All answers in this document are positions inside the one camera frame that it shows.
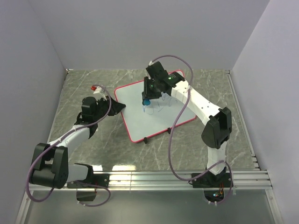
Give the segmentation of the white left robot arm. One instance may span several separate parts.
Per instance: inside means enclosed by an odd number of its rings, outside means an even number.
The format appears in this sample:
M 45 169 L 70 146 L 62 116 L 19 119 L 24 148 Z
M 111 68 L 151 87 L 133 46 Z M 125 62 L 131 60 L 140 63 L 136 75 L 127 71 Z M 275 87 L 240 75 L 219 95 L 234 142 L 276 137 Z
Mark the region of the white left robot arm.
M 94 184 L 91 165 L 69 164 L 69 155 L 84 141 L 90 139 L 98 128 L 98 121 L 120 113 L 125 104 L 106 97 L 82 100 L 81 112 L 71 130 L 49 143 L 39 143 L 34 150 L 28 182 L 60 189 L 68 182 L 78 181 L 84 188 Z

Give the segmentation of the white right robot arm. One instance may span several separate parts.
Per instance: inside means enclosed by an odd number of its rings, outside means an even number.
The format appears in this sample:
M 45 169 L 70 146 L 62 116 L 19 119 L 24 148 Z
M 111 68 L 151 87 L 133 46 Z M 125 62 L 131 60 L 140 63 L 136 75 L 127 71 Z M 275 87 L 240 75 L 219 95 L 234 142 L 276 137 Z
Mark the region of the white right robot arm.
M 171 172 L 181 181 L 193 181 L 206 175 L 206 181 L 210 186 L 218 186 L 222 180 L 222 175 L 231 170 L 226 162 L 226 146 L 232 132 L 232 113 L 227 108 L 220 108 L 211 103 L 204 96 L 199 94 L 191 83 L 177 72 L 171 74 L 165 72 L 162 77 L 144 77 L 142 101 L 158 99 L 162 94 L 168 94 L 175 98 L 184 106 L 174 120 L 170 135 L 174 134 L 175 126 L 182 113 L 189 108 L 204 125 L 201 138 L 208 149 L 208 161 L 206 170 L 189 179 L 179 176 L 172 165 L 171 159 L 168 160 Z

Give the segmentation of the pink framed whiteboard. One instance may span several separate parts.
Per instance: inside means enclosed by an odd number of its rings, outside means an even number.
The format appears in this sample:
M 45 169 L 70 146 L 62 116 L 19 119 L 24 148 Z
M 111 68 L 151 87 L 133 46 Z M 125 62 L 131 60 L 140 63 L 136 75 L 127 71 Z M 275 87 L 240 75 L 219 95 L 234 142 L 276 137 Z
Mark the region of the pink framed whiteboard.
M 183 103 L 167 94 L 162 94 L 159 99 L 151 100 L 150 105 L 143 105 L 142 92 L 142 80 L 114 90 L 116 100 L 126 105 L 121 115 L 129 139 L 133 143 L 167 132 L 184 106 Z

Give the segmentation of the blue bone-shaped eraser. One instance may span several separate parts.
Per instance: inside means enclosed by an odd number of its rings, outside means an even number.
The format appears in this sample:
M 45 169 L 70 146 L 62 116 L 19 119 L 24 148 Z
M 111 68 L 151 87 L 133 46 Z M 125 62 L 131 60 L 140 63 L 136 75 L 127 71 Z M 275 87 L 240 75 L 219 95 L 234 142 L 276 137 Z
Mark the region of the blue bone-shaped eraser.
M 142 104 L 143 104 L 144 106 L 148 106 L 148 105 L 151 104 L 151 102 L 150 102 L 149 99 L 144 99 L 144 100 L 142 101 Z

